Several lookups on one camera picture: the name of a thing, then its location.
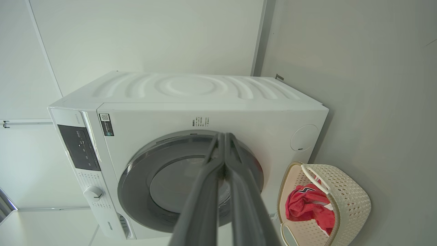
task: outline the white washing machine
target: white washing machine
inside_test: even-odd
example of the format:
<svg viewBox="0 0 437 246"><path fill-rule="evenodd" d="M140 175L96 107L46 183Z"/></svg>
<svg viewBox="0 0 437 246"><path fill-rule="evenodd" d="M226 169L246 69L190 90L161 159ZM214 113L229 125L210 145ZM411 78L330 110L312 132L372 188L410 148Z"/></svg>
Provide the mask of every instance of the white washing machine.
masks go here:
<svg viewBox="0 0 437 246"><path fill-rule="evenodd" d="M217 132L233 133L271 214L284 172L307 162L328 109L268 77L110 72L49 106L102 232L170 236ZM230 221L220 184L219 223Z"/></svg>

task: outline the basket handle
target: basket handle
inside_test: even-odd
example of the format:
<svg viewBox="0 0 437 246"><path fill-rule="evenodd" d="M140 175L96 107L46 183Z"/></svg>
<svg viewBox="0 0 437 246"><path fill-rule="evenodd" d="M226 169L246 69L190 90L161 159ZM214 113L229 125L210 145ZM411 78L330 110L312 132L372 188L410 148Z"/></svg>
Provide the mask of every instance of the basket handle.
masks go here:
<svg viewBox="0 0 437 246"><path fill-rule="evenodd" d="M296 242L296 245L299 246L298 241L296 241L295 235L293 235L293 233L290 230L290 227L288 227L288 225L282 223L281 224L281 237L282 237L282 241L285 243L285 245L290 246L290 244L287 242L287 240L285 239L285 235L284 235L284 227L286 227L288 229L288 231L290 232L290 234L293 236L293 239Z"/></svg>
<svg viewBox="0 0 437 246"><path fill-rule="evenodd" d="M322 181L322 183L326 186L326 188L325 187L323 187L321 184L319 184L319 182L317 182L313 177L312 177L312 175L310 175L309 174L309 172L307 171L307 169L308 170L310 170L311 172L313 172L313 173L315 173L316 175L317 175L317 173L312 169L312 168L310 168L310 167L308 167L306 164L302 164L301 165L301 167L302 167L302 171L304 172L304 174L306 175L306 177L315 185L315 186L317 186L317 188L319 188L321 191L323 191L326 195L327 194L329 194L329 193L331 193L331 191L330 191L330 188L329 188L329 185L320 177L320 176L318 176L319 177L319 179Z"/></svg>

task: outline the perforated basket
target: perforated basket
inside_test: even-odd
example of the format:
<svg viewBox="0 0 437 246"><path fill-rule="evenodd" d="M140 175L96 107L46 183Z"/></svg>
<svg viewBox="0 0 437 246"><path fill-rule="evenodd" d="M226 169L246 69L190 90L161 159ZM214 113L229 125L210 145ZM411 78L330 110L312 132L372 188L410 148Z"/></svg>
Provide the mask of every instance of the perforated basket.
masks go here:
<svg viewBox="0 0 437 246"><path fill-rule="evenodd" d="M314 175L322 181L323 187ZM317 226L315 220L289 221L285 216L285 203L297 185L312 182L321 189L331 202L335 224L330 236ZM293 162L288 168L278 198L282 239L287 228L298 246L346 246L358 234L369 216L371 203L367 193L346 173L331 165Z"/></svg>

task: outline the red garment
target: red garment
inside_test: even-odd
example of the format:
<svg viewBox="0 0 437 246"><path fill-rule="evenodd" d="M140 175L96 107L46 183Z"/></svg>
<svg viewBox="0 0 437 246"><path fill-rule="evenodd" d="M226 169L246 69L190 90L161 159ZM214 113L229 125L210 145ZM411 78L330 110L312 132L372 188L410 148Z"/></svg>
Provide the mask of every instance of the red garment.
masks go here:
<svg viewBox="0 0 437 246"><path fill-rule="evenodd" d="M314 184L306 186L298 185L288 196L285 204L285 215L290 221L307 221L315 219L319 227L331 235L335 223L334 212L324 207L322 204L315 204L319 201L329 204L326 194Z"/></svg>

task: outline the gray floor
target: gray floor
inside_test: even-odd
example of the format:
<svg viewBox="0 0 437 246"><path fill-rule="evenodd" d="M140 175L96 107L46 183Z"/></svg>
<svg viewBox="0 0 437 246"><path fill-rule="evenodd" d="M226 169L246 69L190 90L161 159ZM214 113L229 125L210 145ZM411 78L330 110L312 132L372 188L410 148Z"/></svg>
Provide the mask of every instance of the gray floor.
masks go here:
<svg viewBox="0 0 437 246"><path fill-rule="evenodd" d="M261 75L330 109L310 161L371 198L351 245L435 245L436 26L433 0L276 0Z"/></svg>

